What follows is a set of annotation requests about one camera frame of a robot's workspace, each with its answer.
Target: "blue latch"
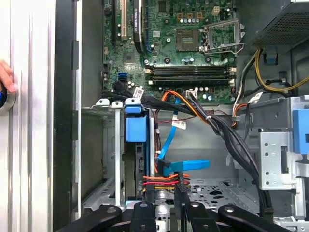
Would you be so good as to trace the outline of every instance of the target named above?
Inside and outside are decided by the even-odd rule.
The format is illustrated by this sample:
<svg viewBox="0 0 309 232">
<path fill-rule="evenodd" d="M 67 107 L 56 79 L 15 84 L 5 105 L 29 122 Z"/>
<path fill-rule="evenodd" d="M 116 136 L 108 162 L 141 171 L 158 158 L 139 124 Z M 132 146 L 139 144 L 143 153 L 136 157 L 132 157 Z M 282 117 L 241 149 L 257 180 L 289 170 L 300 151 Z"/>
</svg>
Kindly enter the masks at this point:
<svg viewBox="0 0 309 232">
<path fill-rule="evenodd" d="M 200 170 L 209 168 L 211 165 L 208 159 L 186 160 L 180 162 L 167 162 L 163 159 L 158 159 L 158 172 L 164 177 L 169 177 L 174 172 L 184 172 L 189 170 Z"/>
<path fill-rule="evenodd" d="M 309 153 L 309 109 L 293 110 L 294 152 Z"/>
<path fill-rule="evenodd" d="M 146 142 L 147 120 L 145 117 L 128 117 L 126 119 L 126 141 Z"/>
</svg>

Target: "chip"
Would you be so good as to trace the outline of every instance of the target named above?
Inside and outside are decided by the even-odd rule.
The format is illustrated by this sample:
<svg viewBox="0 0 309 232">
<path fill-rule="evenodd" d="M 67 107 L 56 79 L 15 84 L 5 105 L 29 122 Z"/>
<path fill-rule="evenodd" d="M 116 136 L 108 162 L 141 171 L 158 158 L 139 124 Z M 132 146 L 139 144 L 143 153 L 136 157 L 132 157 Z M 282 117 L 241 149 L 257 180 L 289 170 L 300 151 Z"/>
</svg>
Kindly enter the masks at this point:
<svg viewBox="0 0 309 232">
<path fill-rule="evenodd" d="M 159 1 L 158 2 L 158 12 L 159 13 L 166 13 L 166 1 Z"/>
<path fill-rule="evenodd" d="M 182 13 L 178 13 L 177 14 L 177 19 L 182 19 L 183 18 L 183 14 Z"/>
<path fill-rule="evenodd" d="M 195 52 L 198 51 L 198 30 L 176 30 L 176 51 Z"/>
<path fill-rule="evenodd" d="M 203 18 L 203 13 L 202 12 L 197 12 L 197 18 L 202 19 Z"/>
<path fill-rule="evenodd" d="M 134 52 L 129 52 L 124 56 L 124 62 L 125 64 L 132 64 L 135 62 L 135 54 Z"/>
</svg>

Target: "pci slot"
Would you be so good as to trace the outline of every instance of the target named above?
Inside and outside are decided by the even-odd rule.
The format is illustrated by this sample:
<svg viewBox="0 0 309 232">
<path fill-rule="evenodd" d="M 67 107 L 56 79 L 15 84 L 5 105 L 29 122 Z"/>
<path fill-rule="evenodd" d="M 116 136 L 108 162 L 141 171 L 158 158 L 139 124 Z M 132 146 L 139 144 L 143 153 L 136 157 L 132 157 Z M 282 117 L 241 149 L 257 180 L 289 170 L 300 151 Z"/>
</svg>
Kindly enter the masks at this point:
<svg viewBox="0 0 309 232">
<path fill-rule="evenodd" d="M 133 40 L 138 53 L 144 53 L 142 9 L 143 1 L 133 0 Z"/>
<path fill-rule="evenodd" d="M 127 25 L 127 0 L 122 0 L 121 4 L 121 39 L 126 40 Z"/>
<path fill-rule="evenodd" d="M 112 1 L 112 8 L 111 8 L 111 40 L 112 45 L 116 46 L 116 40 L 117 40 L 117 5 L 116 0 Z"/>
</svg>

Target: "yellow wire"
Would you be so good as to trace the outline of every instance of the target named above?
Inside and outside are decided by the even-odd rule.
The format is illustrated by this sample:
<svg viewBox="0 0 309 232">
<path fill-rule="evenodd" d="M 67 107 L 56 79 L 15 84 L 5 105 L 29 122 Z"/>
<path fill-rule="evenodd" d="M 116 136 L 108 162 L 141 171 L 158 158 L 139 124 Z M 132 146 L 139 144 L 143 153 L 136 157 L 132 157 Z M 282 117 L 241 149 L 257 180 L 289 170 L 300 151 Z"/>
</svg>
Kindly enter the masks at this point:
<svg viewBox="0 0 309 232">
<path fill-rule="evenodd" d="M 160 187 L 160 186 L 156 186 L 155 189 L 175 189 L 175 187 Z"/>
<path fill-rule="evenodd" d="M 261 73 L 260 73 L 260 67 L 259 67 L 259 60 L 260 60 L 260 56 L 261 56 L 262 50 L 258 50 L 258 52 L 256 53 L 255 56 L 255 71 L 256 71 L 256 75 L 257 75 L 257 79 L 258 81 L 261 83 L 261 85 L 263 85 L 266 89 L 270 90 L 270 91 L 276 91 L 276 92 L 286 92 L 286 91 L 290 91 L 293 90 L 295 88 L 300 87 L 301 85 L 305 84 L 308 80 L 309 80 L 309 76 L 306 77 L 304 80 L 298 82 L 297 84 L 288 87 L 288 88 L 273 88 L 271 86 L 268 86 L 264 83 L 262 77 L 261 77 Z"/>
</svg>

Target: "black connector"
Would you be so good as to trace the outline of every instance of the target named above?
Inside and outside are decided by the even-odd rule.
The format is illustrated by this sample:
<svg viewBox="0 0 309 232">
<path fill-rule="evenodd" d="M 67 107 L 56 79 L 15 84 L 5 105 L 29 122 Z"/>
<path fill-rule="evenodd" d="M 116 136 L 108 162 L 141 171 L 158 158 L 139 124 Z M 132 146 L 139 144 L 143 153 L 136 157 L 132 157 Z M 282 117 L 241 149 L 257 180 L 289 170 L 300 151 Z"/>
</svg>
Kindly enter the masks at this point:
<svg viewBox="0 0 309 232">
<path fill-rule="evenodd" d="M 116 46 L 116 41 L 117 41 L 117 5 L 116 5 L 116 0 L 111 0 L 111 1 L 112 1 L 111 40 L 112 40 L 112 45 Z"/>
</svg>

